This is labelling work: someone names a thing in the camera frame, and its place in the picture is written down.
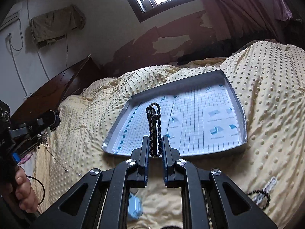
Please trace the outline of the person's left hand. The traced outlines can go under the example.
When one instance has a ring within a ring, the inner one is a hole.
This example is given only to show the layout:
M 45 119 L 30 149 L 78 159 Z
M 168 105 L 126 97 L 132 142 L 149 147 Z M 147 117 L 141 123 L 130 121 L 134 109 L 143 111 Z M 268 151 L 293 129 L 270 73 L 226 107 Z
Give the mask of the person's left hand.
M 12 184 L 1 183 L 1 196 L 3 199 L 13 210 L 17 210 L 18 206 L 20 210 L 26 211 L 28 214 L 36 212 L 39 203 L 37 196 L 24 169 L 20 166 L 15 172 L 15 182 L 17 184 L 15 190 Z

